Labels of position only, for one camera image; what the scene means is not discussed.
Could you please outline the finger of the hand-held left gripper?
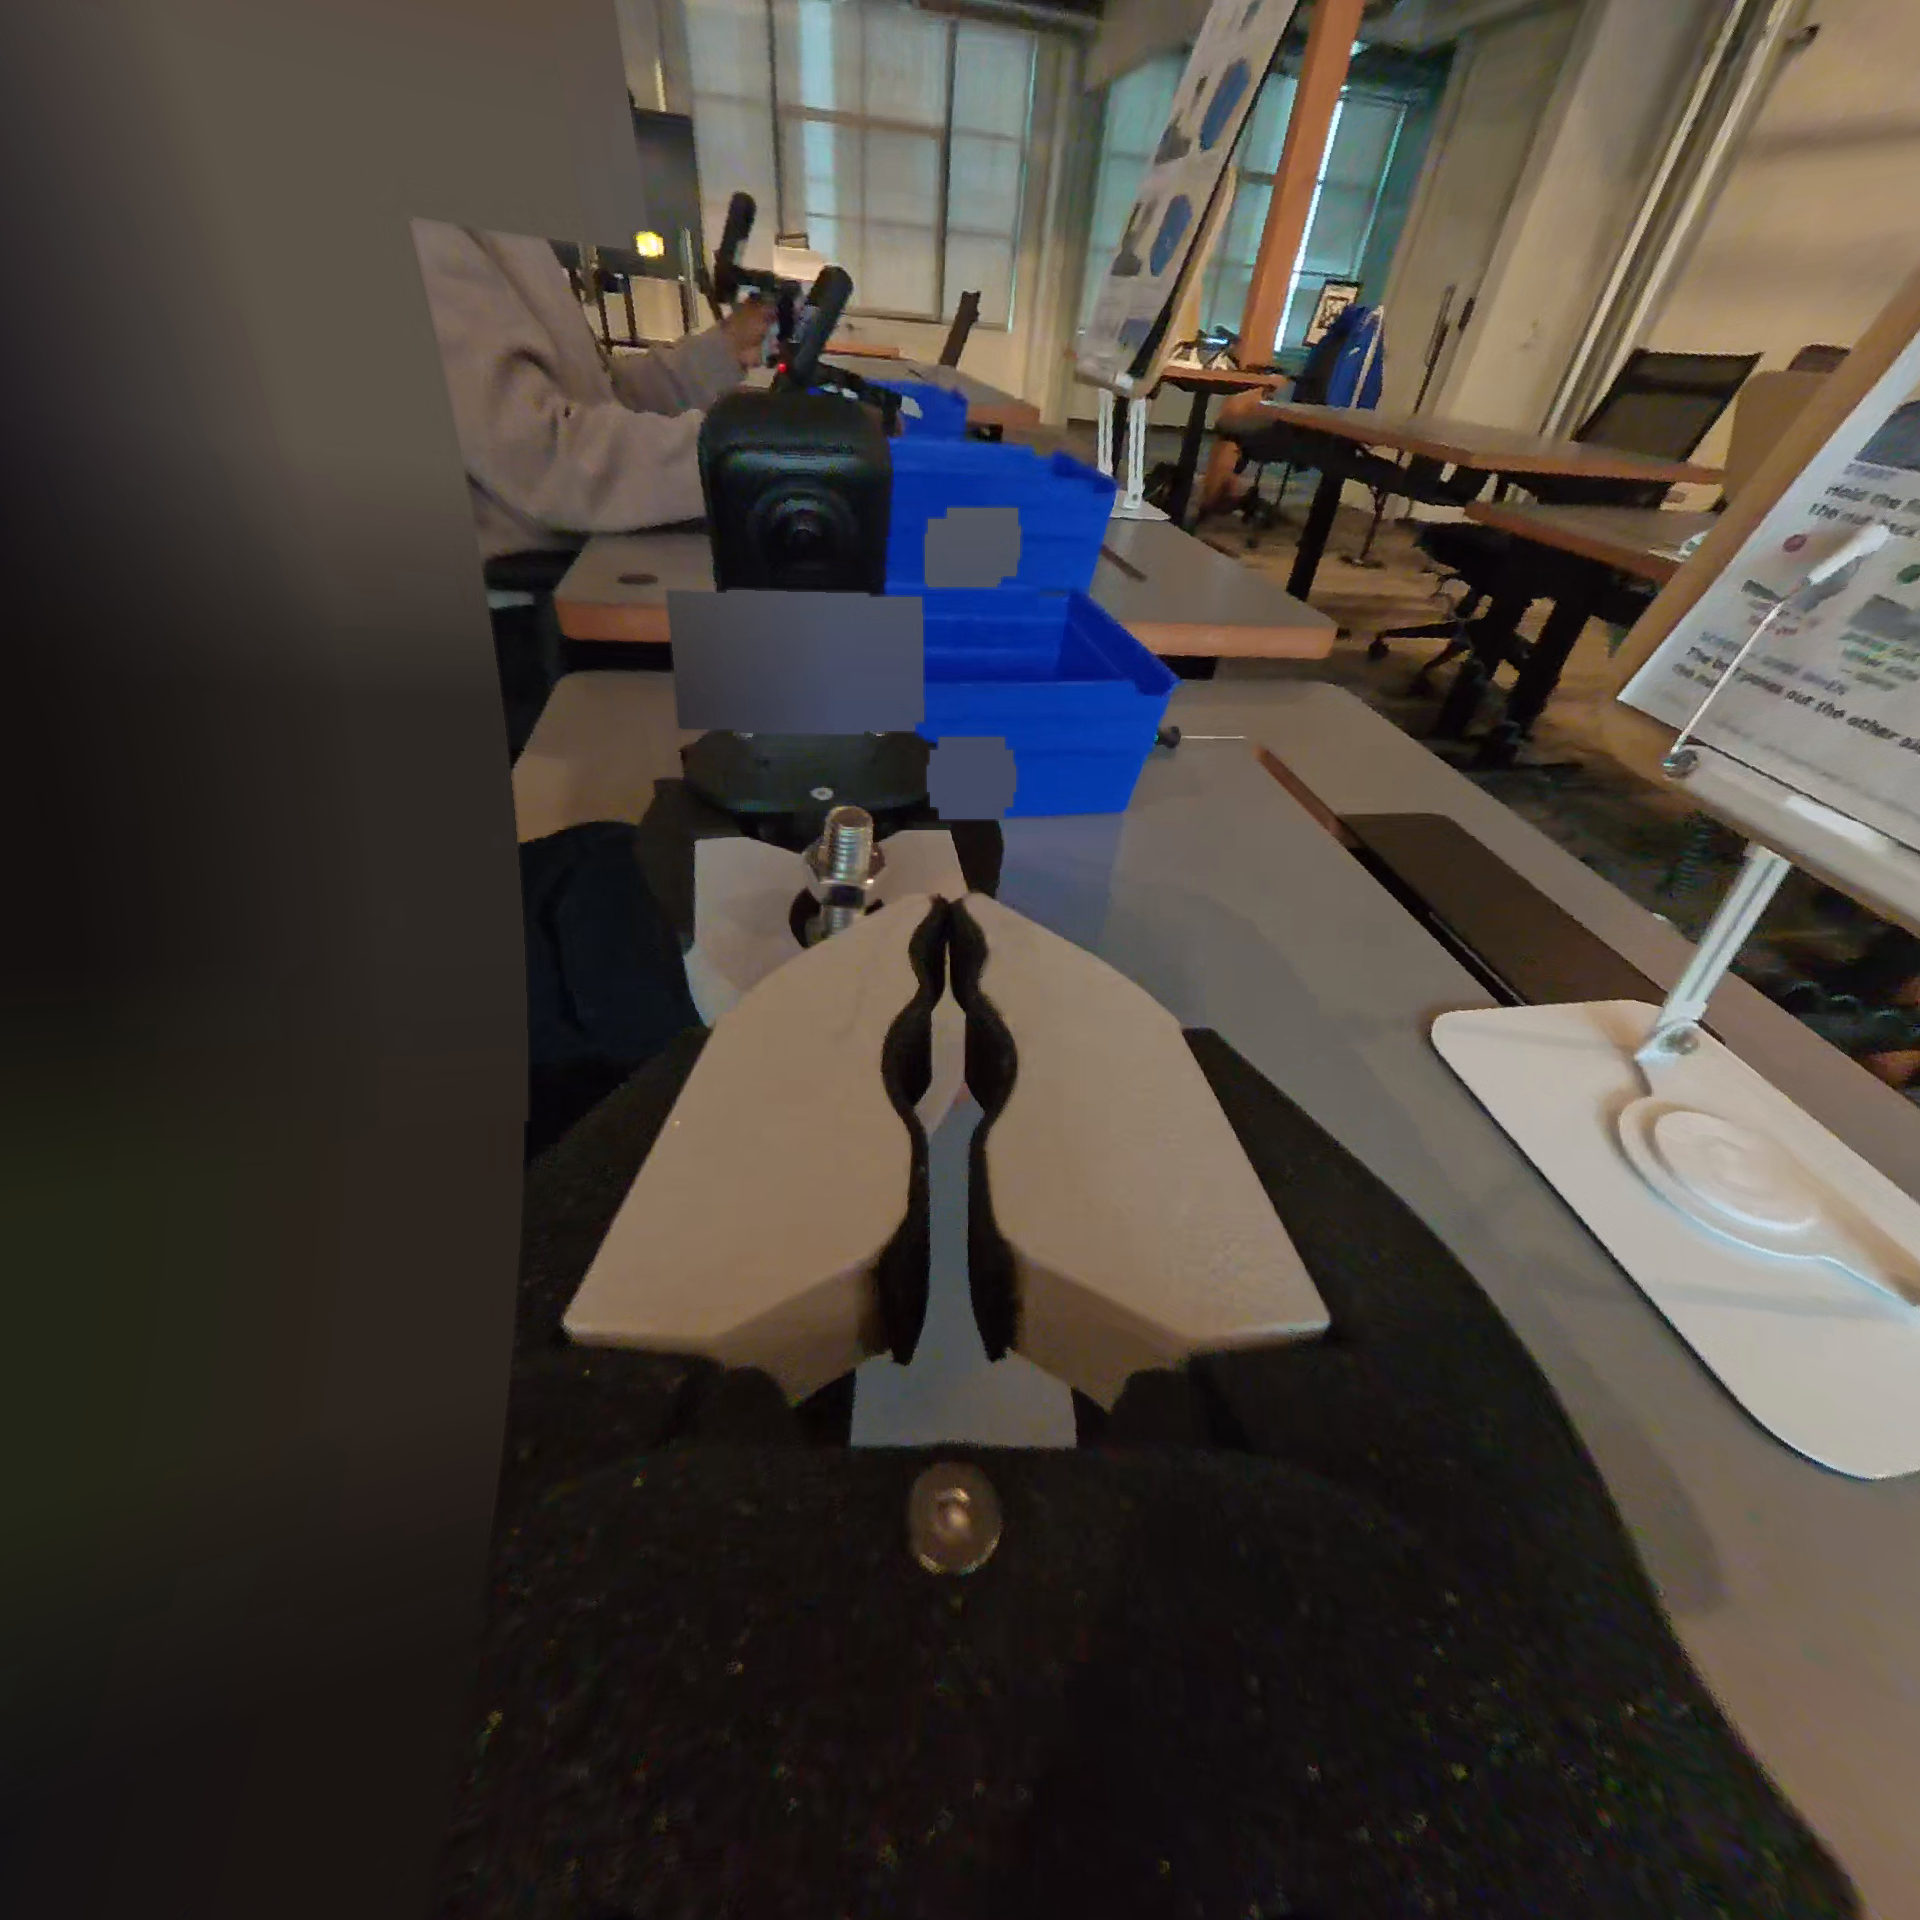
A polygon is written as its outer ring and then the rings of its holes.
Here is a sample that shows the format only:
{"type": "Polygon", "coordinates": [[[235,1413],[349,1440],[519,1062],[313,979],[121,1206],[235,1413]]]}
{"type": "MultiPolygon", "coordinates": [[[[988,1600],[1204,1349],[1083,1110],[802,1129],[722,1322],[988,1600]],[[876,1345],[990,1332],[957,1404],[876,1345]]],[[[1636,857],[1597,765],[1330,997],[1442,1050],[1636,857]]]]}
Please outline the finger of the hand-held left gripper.
{"type": "Polygon", "coordinates": [[[962,898],[972,891],[954,832],[901,829],[878,842],[878,907],[908,898],[962,898]]]}
{"type": "Polygon", "coordinates": [[[802,853],[750,837],[703,837],[692,849],[689,994],[715,1027],[769,974],[806,947],[819,913],[802,853]]]}

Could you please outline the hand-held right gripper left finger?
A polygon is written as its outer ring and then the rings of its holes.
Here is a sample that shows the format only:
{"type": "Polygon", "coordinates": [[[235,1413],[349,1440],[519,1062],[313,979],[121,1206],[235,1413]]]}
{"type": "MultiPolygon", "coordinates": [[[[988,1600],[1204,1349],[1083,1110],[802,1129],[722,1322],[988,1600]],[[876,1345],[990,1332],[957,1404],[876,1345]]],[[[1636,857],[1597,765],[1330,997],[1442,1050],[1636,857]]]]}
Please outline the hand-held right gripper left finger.
{"type": "Polygon", "coordinates": [[[954,904],[902,896],[769,974],[707,1035],[562,1329],[806,1401],[911,1363],[929,1141],[956,1102],[954,904]]]}

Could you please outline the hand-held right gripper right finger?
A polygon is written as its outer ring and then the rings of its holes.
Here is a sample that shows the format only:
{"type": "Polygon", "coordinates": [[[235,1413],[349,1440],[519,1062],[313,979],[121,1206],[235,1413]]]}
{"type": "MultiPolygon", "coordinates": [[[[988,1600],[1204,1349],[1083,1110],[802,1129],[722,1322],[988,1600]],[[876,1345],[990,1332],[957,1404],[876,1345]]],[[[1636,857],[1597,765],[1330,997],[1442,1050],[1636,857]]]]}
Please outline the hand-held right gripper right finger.
{"type": "Polygon", "coordinates": [[[1138,1377],[1330,1332],[1182,1022],[998,904],[954,906],[979,1109],[966,1281],[982,1352],[1099,1409],[1138,1377]]]}

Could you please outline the silver threaded bolt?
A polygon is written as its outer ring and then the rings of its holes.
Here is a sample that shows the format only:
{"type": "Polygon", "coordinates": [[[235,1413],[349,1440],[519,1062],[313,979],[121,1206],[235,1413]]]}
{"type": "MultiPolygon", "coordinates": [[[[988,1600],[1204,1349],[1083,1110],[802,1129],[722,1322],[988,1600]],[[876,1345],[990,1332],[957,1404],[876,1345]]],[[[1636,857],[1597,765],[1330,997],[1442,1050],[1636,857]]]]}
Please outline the silver threaded bolt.
{"type": "Polygon", "coordinates": [[[814,900],[806,944],[822,944],[865,922],[876,906],[882,851],[873,817],[862,808],[829,808],[817,844],[806,851],[806,885],[814,900]]]}

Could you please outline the blue plastic bin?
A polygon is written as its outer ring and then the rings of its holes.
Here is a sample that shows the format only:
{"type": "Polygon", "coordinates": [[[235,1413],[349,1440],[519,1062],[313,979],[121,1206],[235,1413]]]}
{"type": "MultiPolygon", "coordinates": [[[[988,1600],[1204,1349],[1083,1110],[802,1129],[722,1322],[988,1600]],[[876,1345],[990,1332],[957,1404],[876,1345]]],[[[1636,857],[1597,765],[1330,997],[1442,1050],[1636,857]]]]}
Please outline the blue plastic bin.
{"type": "Polygon", "coordinates": [[[1087,592],[1115,482],[1066,453],[970,434],[962,396],[886,380],[898,398],[884,587],[1087,592]]]}
{"type": "Polygon", "coordinates": [[[1085,592],[925,590],[929,744],[1002,739],[1012,818],[1129,809],[1178,674],[1085,592]]]}

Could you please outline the large paned window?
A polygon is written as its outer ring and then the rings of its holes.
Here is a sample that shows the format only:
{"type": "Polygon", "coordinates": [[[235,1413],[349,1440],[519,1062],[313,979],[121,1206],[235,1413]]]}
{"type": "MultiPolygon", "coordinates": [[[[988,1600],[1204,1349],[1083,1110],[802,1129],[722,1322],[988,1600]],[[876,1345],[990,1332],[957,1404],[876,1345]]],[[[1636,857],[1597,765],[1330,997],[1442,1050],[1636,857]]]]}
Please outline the large paned window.
{"type": "Polygon", "coordinates": [[[742,259],[781,236],[850,272],[850,313],[1012,332],[1044,221],[1069,41],[1004,14],[916,4],[684,4],[689,113],[715,249],[734,196],[742,259]]]}

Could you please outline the grey desk with wooden edge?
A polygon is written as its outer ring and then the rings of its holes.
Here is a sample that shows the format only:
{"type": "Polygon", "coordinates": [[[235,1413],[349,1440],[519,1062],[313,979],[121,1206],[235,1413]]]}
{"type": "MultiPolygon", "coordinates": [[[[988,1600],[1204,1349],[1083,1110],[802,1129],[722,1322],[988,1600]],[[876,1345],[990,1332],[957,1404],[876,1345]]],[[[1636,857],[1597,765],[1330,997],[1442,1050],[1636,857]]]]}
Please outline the grey desk with wooden edge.
{"type": "MultiPolygon", "coordinates": [[[[714,586],[707,532],[603,534],[556,587],[561,630],[587,643],[667,643],[667,595],[714,586]]],[[[1337,625],[1262,571],[1164,518],[1115,518],[1091,587],[1164,659],[1329,659],[1337,625]]]]}

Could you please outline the white instruction board stand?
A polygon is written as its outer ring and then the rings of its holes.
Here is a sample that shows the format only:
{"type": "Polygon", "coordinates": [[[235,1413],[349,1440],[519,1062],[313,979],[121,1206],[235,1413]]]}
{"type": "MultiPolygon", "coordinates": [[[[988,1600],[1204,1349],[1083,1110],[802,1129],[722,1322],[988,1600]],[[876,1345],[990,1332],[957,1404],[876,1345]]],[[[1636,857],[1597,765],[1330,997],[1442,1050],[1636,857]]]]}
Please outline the white instruction board stand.
{"type": "Polygon", "coordinates": [[[1663,1004],[1449,1013],[1430,1045],[1732,1401],[1917,1473],[1917,1210],[1708,1033],[1793,870],[1915,931],[1915,278],[1626,643],[1627,764],[1745,835],[1663,1004]]]}

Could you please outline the tall instruction board stand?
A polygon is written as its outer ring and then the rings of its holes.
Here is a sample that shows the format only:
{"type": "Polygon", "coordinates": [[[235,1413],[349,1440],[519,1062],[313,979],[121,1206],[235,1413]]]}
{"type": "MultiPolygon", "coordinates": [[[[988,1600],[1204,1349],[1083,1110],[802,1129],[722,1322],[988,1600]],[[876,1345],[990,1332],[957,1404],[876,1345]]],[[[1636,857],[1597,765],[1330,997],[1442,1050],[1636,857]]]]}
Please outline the tall instruction board stand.
{"type": "Polygon", "coordinates": [[[1190,49],[1073,368],[1094,389],[1094,466],[1115,521],[1164,521],[1145,499],[1145,429],[1178,346],[1196,334],[1209,257],[1236,189],[1236,150],[1299,12],[1213,2],[1190,49]]]}

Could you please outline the blue jacket on chair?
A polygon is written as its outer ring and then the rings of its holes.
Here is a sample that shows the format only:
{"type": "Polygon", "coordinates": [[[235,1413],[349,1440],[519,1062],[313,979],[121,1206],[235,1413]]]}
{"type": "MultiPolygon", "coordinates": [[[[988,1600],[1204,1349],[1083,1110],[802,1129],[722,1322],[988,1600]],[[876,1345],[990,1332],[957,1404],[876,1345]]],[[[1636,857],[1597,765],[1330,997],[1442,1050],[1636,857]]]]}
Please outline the blue jacket on chair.
{"type": "Polygon", "coordinates": [[[1379,305],[1342,306],[1307,349],[1291,398],[1342,411],[1372,411],[1386,380],[1386,313],[1379,305]]]}

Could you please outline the orange wooden column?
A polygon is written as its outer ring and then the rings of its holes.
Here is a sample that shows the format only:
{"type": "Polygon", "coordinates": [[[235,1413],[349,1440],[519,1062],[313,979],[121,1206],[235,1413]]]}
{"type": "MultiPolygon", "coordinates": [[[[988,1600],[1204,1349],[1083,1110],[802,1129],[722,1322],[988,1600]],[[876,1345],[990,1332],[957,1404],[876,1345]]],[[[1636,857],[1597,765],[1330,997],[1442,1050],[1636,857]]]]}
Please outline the orange wooden column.
{"type": "Polygon", "coordinates": [[[1364,2],[1313,4],[1279,166],[1271,184],[1262,245],[1238,323],[1238,362],[1245,368],[1266,368],[1278,355],[1291,275],[1303,257],[1315,187],[1364,12],[1364,2]]]}

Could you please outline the brown wooden desk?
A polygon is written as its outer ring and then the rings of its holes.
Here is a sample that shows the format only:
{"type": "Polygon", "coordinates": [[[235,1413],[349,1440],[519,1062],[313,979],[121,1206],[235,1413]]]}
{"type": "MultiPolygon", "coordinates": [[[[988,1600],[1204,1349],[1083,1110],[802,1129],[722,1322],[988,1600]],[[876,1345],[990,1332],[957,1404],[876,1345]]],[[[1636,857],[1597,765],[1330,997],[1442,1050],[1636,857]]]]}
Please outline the brown wooden desk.
{"type": "Polygon", "coordinates": [[[1594,502],[1471,502],[1467,517],[1531,554],[1543,554],[1550,612],[1518,666],[1500,721],[1479,739],[1476,764],[1509,765],[1530,745],[1533,724],[1572,659],[1589,625],[1599,614],[1610,586],[1634,590],[1667,586],[1684,556],[1716,526],[1722,509],[1634,509],[1594,502]]]}
{"type": "Polygon", "coordinates": [[[1215,421],[1226,438],[1251,449],[1283,434],[1299,444],[1299,466],[1319,473],[1297,544],[1286,592],[1313,598],[1317,570],[1349,485],[1422,506],[1465,508],[1490,482],[1626,482],[1634,489],[1708,486],[1722,472],[1683,459],[1607,449],[1591,442],[1525,434],[1515,428],[1451,422],[1433,416],[1386,416],[1297,400],[1236,400],[1215,421]]]}

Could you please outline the black mesh office chair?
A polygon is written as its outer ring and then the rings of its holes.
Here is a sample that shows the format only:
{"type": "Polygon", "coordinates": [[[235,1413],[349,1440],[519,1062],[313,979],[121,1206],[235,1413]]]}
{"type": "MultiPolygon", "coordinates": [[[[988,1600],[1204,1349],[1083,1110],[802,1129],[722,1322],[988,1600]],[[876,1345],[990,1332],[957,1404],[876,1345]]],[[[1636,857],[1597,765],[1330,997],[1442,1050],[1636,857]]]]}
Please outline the black mesh office chair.
{"type": "Polygon", "coordinates": [[[1636,347],[1572,432],[1575,444],[1684,465],[1732,406],[1759,355],[1636,347]]]}

